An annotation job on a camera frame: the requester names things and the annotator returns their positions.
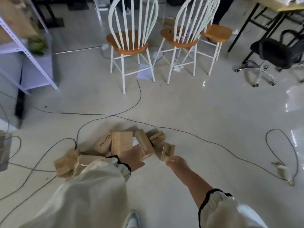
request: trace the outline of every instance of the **table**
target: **table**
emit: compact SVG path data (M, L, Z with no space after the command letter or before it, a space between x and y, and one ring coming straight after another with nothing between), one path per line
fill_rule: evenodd
M252 12L250 13L249 17L247 18L247 20L245 21L244 25L242 26L239 34L236 36L232 45L228 49L228 52L231 51L231 49L233 48L233 46L235 45L235 43L237 42L237 40L239 39L239 37L241 36L242 32L244 31L245 27L247 26L247 24L249 22L253 23L254 25L256 25L266 31L265 34L262 36L262 38L271 37L291 11L304 9L304 3L301 3L301 4L291 3L289 5L284 5L276 0L252 0L252 1L256 2L256 5L253 8ZM254 13L256 12L257 8L260 5L263 5L264 7L272 9L273 11L278 13L274 17L274 20L269 27L266 27L266 26L261 25L260 23L257 23L255 21L257 16L252 19L252 16L254 15ZM251 51L249 53L249 55L245 58L243 63L246 62L252 54L253 54L253 52Z

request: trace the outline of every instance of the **glossy floor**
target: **glossy floor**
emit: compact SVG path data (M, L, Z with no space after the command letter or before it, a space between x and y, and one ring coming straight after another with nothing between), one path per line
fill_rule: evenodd
M242 15L248 15L250 8L252 4L249 2L236 0L222 24L237 28L245 21L246 16ZM66 28L52 30L55 51L102 44L102 39L98 39L97 21L92 17L94 12L68 12L64 5L53 5L53 9L57 16L66 19L67 24ZM90 24L92 34L85 31ZM278 32L297 27L285 21ZM63 32L73 29L77 29L77 36ZM159 23L149 41L152 52L158 49L153 45L160 44L158 29ZM191 75L192 65L185 66L181 72L173 72L170 84L166 85L169 65L160 60L155 66L156 83L139 79L137 84L135 75L127 76L126 95L122 94L119 71L114 69L112 74L109 73L109 60L102 56L100 48L55 55L59 90L43 87L32 92L27 100L22 129L14 132L21 137L22 147L11 162L32 168L52 145L64 138L77 138L79 148L86 150L111 128L138 127L149 131L157 126L170 127L187 132L162 129L167 142L176 145L176 155L184 157L191 168L213 187L221 188L251 206L269 227L302 226L304 85L299 84L293 74L301 77L303 71L277 73L270 66L269 72L274 74L277 85L272 87L261 80L258 88L250 86L255 77L253 73L234 73L233 67L249 53L249 45L256 41L259 33L255 26L248 25L228 57L226 51L233 38L223 44L211 76L206 74L210 59L198 56L195 77ZM199 45L199 49L207 53L212 53L213 48ZM110 50L102 53L109 57ZM165 56L171 58L172 55L167 53ZM126 61L127 70L137 67L136 58L129 57ZM45 113L31 108L31 104L44 111L60 113L113 115L130 110L121 113L119 116L122 118L111 116L102 119L105 116ZM276 175L271 162L277 159L265 142L265 134L275 128L287 134L299 158L294 187L255 165L235 158L226 150ZM268 143L294 174L296 159L284 135L272 131L268 135ZM12 154L17 147L18 141L13 141ZM73 147L74 142L70 139L59 142L45 155L37 169L54 170L53 161ZM0 172L0 197L20 187L29 173L30 170L13 165ZM0 220L54 176L54 173L33 172L19 191L0 201ZM2 227L18 227L29 220L63 182L63 179L55 178L36 192L5 219ZM198 210L188 189L156 156L147 159L146 166L132 174L127 189L131 206L141 215L142 227L198 227Z

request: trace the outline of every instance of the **white metal shelving unit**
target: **white metal shelving unit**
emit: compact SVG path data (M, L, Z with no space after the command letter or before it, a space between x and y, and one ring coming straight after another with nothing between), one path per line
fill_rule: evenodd
M25 94L29 94L28 90L52 85L57 89L57 85L53 81L53 66L52 66L52 53L51 53L51 36L36 8L31 0L28 0L31 4L33 11L37 18L45 29L48 51L44 56L34 56L26 48L26 40L18 38L14 32L9 28L3 18L0 16L0 26L9 34L13 42L0 45L0 56L7 53L23 52L25 56L22 57L22 65L20 67L20 75L22 74L22 81L20 83L20 76L14 77L10 73L9 68L0 67L0 74L4 75L10 82L22 90Z

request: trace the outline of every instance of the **forearm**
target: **forearm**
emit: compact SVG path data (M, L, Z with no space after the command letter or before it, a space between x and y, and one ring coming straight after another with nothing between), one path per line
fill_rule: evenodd
M209 185L204 179L202 179L197 173L189 169L185 185L188 187L192 198L199 208L203 203L208 191L212 190L213 187Z

